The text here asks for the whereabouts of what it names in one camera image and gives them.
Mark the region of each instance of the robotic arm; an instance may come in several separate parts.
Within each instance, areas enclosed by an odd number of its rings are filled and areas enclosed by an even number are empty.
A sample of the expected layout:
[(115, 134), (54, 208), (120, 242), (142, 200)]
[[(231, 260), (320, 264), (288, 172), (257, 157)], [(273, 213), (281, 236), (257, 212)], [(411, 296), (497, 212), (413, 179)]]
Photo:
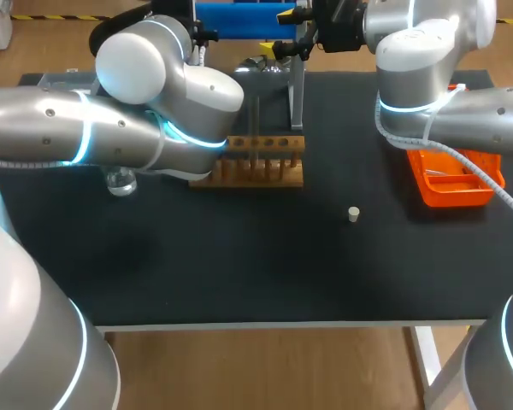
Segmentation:
[(0, 164), (87, 163), (204, 178), (244, 93), (224, 73), (187, 65), (191, 53), (188, 31), (156, 15), (100, 47), (97, 76), (113, 98), (0, 89)]

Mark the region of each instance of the white table leg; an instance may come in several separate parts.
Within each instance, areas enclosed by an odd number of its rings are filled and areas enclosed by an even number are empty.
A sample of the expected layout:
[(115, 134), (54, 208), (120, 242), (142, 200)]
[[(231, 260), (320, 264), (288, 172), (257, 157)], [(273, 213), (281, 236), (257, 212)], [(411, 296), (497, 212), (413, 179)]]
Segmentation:
[(475, 328), (468, 332), (442, 369), (431, 327), (412, 327), (410, 333), (415, 344), (426, 410), (445, 410), (462, 390), (463, 352)]

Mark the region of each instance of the silver metal arm segment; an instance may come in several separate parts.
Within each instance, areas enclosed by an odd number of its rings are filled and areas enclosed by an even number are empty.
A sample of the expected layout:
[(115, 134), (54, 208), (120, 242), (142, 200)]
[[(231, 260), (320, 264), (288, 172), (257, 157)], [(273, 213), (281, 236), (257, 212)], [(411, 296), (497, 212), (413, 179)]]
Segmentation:
[(459, 29), (450, 20), (427, 20), (378, 44), (381, 124), (404, 138), (513, 155), (513, 88), (447, 91), (463, 56)]
[(107, 39), (97, 76), (113, 97), (37, 87), (0, 89), (0, 161), (93, 164), (209, 174), (241, 108), (232, 78), (188, 66), (192, 40), (152, 16)]

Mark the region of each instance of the small white cap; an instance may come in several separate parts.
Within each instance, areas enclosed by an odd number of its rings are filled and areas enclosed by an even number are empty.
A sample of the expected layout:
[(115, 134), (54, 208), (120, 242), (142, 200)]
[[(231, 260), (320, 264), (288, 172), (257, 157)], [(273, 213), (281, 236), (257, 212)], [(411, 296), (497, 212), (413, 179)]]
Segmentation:
[(359, 218), (359, 208), (358, 207), (351, 207), (348, 209), (348, 219), (350, 222), (357, 222), (357, 218)]
[(147, 103), (165, 86), (162, 55), (148, 39), (131, 32), (108, 38), (97, 53), (95, 68), (103, 88), (123, 103)]

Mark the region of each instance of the blue object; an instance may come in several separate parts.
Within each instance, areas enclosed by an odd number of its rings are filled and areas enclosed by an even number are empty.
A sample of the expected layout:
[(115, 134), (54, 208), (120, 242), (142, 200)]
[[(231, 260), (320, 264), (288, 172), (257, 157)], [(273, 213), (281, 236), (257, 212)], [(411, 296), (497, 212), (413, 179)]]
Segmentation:
[(290, 9), (292, 3), (196, 3), (196, 17), (219, 39), (287, 40), (296, 26), (280, 26), (277, 15)]

